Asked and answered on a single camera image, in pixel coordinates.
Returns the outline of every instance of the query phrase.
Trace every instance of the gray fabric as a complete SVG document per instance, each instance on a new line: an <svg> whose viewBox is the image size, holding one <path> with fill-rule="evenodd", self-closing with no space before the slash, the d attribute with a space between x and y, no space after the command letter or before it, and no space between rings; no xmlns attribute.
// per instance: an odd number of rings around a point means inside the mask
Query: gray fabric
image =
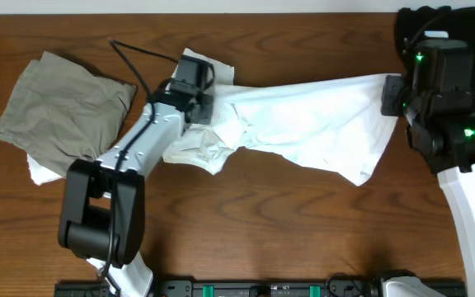
<svg viewBox="0 0 475 297"><path fill-rule="evenodd" d="M0 118L0 140L64 177L75 159L94 160L115 141L134 91L44 52L19 77Z"/></svg>

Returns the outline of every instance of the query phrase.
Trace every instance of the green light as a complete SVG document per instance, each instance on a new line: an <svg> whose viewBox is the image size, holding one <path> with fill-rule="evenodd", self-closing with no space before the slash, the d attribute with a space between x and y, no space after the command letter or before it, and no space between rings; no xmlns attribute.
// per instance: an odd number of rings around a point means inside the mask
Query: green light
<svg viewBox="0 0 475 297"><path fill-rule="evenodd" d="M470 137L475 134L475 131L472 129L465 129L465 136Z"/></svg>

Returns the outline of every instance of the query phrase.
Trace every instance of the white background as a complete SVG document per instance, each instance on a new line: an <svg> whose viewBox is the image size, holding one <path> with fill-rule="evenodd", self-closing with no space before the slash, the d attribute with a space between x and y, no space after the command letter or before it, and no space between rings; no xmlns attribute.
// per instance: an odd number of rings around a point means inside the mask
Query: white background
<svg viewBox="0 0 475 297"><path fill-rule="evenodd" d="M396 12L474 0L0 0L0 14Z"/></svg>

